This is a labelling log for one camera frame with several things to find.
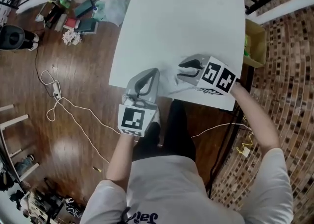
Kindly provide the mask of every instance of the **white cable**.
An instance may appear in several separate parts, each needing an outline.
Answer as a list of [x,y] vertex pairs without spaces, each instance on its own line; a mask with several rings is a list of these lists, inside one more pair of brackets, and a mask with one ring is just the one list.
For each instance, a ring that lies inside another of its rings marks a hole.
[[[216,126],[214,126],[214,127],[212,127],[212,128],[208,128],[207,130],[202,131],[200,134],[194,135],[194,136],[192,136],[191,138],[198,137],[198,136],[200,136],[201,134],[203,134],[204,132],[207,132],[207,131],[212,130],[212,129],[216,128],[216,127],[223,126],[223,125],[228,125],[228,124],[230,124],[230,123],[226,123],[226,124],[219,124],[219,125],[216,125]],[[238,124],[238,125],[242,125],[242,126],[245,126],[247,129],[249,129],[249,130],[251,130],[251,131],[252,131],[252,129],[251,129],[251,128],[249,128],[248,126],[246,126],[246,125],[244,125],[244,124],[239,124],[239,123],[231,123],[231,124]]]
[[[52,79],[52,82],[50,82],[50,83],[45,83],[45,82],[42,81],[42,75],[43,75],[44,72],[47,72],[47,73],[48,73],[48,75],[49,75],[49,76],[51,77],[51,79]],[[92,113],[92,115],[98,120],[98,122],[99,122],[101,125],[110,128],[111,130],[115,131],[115,132],[118,133],[118,134],[121,134],[121,133],[118,132],[118,131],[116,131],[115,129],[113,129],[113,128],[111,128],[111,127],[109,127],[109,126],[103,124],[103,123],[100,121],[100,119],[95,115],[95,113],[94,113],[91,109],[89,109],[89,108],[84,108],[84,107],[80,107],[80,106],[76,106],[76,105],[74,105],[71,101],[69,101],[67,98],[62,97],[61,87],[60,87],[59,81],[58,81],[58,80],[54,80],[54,78],[50,75],[50,73],[49,73],[47,70],[44,70],[44,71],[40,74],[40,81],[41,81],[44,85],[51,85],[51,84],[57,82],[57,83],[59,84],[59,89],[60,89],[61,98],[58,99],[58,100],[55,98],[56,102],[55,102],[53,108],[51,108],[50,110],[48,110],[47,113],[46,113],[47,119],[48,119],[49,121],[51,121],[51,122],[55,121],[55,111],[54,111],[54,110],[55,110],[55,107],[56,107],[58,104],[60,104],[60,105],[63,107],[63,109],[64,109],[68,114],[70,114],[70,115],[72,116],[74,122],[81,128],[81,130],[83,131],[83,133],[85,134],[85,136],[86,136],[87,139],[89,140],[89,143],[90,143],[90,144],[92,145],[92,147],[96,150],[97,154],[98,154],[103,160],[105,160],[107,163],[109,163],[109,161],[108,161],[107,159],[105,159],[104,157],[101,156],[101,154],[99,153],[99,151],[97,150],[97,148],[93,145],[92,141],[91,141],[90,138],[87,136],[87,134],[86,134],[86,132],[84,131],[83,127],[81,127],[80,124],[76,121],[76,119],[74,118],[73,114],[70,113],[70,112],[64,107],[64,105],[60,103],[60,101],[61,101],[61,100],[66,100],[66,101],[69,102],[72,106],[74,106],[74,107],[76,107],[76,108],[80,108],[80,109],[84,109],[84,110],[90,111],[90,112]],[[53,112],[53,119],[50,119],[49,116],[48,116],[49,112],[51,112],[51,111]]]
[[[43,75],[44,72],[47,72],[47,73],[48,73],[48,75],[49,75],[49,76],[51,77],[51,79],[52,79],[52,82],[50,82],[50,83],[45,83],[45,82],[42,80],[42,75]],[[47,113],[46,113],[47,119],[48,119],[49,121],[51,121],[51,122],[55,121],[55,111],[54,111],[54,110],[55,110],[55,107],[56,107],[58,104],[61,105],[61,106],[63,107],[63,109],[64,109],[68,114],[70,114],[70,115],[72,116],[74,122],[81,128],[81,130],[83,131],[83,133],[85,134],[85,136],[86,136],[87,139],[89,140],[89,143],[90,143],[90,144],[92,145],[92,147],[96,150],[97,154],[98,154],[103,160],[105,160],[107,163],[109,163],[109,161],[108,161],[107,159],[105,159],[104,157],[101,156],[101,154],[99,153],[99,151],[97,150],[97,148],[93,145],[92,141],[91,141],[90,138],[87,136],[87,134],[86,134],[86,132],[84,131],[83,127],[81,127],[80,124],[76,121],[76,119],[74,118],[73,114],[70,113],[70,112],[64,107],[64,105],[60,103],[60,101],[61,101],[61,100],[66,100],[67,102],[69,102],[69,103],[70,103],[72,106],[74,106],[75,108],[80,108],[80,109],[84,109],[84,110],[90,111],[90,112],[92,113],[92,115],[98,120],[98,122],[99,122],[101,125],[103,125],[103,126],[109,128],[109,129],[115,131],[115,132],[118,133],[118,134],[121,134],[121,133],[118,132],[118,131],[116,131],[116,130],[113,129],[112,127],[109,127],[109,126],[105,125],[104,123],[102,123],[102,122],[100,121],[100,119],[95,115],[95,113],[94,113],[91,109],[74,105],[74,104],[73,104],[71,101],[69,101],[67,98],[63,97],[63,96],[62,96],[62,93],[61,93],[60,82],[59,82],[58,80],[55,80],[47,70],[44,70],[44,71],[40,74],[40,81],[41,81],[44,85],[51,85],[51,84],[54,84],[54,83],[58,83],[58,85],[59,85],[59,90],[60,90],[60,99],[57,100],[57,99],[55,98],[56,102],[55,102],[53,108],[51,108],[50,110],[48,110]],[[53,119],[50,119],[49,116],[48,116],[48,114],[49,114],[51,111],[53,112]],[[200,136],[201,134],[203,134],[204,132],[207,132],[207,131],[209,131],[209,130],[212,130],[212,129],[216,128],[216,127],[223,126],[223,125],[228,125],[228,124],[230,124],[230,123],[220,124],[220,125],[216,125],[216,126],[214,126],[214,127],[212,127],[212,128],[208,128],[208,129],[206,129],[205,131],[202,131],[200,134],[195,135],[195,136],[192,136],[192,138],[198,137],[198,136]],[[249,130],[252,131],[251,128],[247,127],[247,126],[244,125],[244,124],[238,124],[238,125],[242,125],[242,126],[246,127],[247,129],[249,129]]]

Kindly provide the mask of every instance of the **white cloth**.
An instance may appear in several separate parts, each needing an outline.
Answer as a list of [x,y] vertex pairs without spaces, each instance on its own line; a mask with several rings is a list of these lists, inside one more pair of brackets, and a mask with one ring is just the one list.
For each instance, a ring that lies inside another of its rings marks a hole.
[[263,158],[242,215],[208,199],[191,159],[161,156],[133,162],[127,196],[113,182],[101,181],[80,223],[117,224],[127,205],[130,224],[287,224],[293,218],[292,191],[279,148]]
[[28,198],[24,198],[20,201],[20,205],[22,209],[28,210],[29,204],[28,204]]

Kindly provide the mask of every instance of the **person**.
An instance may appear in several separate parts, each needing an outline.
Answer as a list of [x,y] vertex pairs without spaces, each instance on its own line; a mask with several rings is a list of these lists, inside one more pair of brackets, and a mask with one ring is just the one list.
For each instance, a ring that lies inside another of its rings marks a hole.
[[236,83],[234,96],[257,139],[262,163],[240,212],[210,200],[195,165],[183,104],[174,100],[164,144],[152,122],[136,146],[121,134],[106,172],[91,196],[81,224],[287,224],[293,219],[292,190],[275,125]]

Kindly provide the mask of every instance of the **white tabletop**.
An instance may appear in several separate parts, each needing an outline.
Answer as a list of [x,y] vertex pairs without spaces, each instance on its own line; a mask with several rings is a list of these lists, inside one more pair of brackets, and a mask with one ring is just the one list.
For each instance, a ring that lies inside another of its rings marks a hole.
[[[109,85],[126,88],[148,68],[161,80],[183,57],[212,55],[240,77],[245,38],[244,0],[131,0],[114,55]],[[160,91],[176,91],[162,82]],[[232,110],[234,98],[187,90],[167,97]]]

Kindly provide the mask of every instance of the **extension cord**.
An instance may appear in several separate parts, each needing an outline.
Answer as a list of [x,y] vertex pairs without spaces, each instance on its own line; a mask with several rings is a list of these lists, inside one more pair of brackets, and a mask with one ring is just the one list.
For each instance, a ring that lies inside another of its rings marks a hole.
[[61,90],[60,90],[60,87],[59,87],[59,83],[58,82],[54,82],[52,84],[52,87],[53,87],[53,96],[57,100],[61,99]]

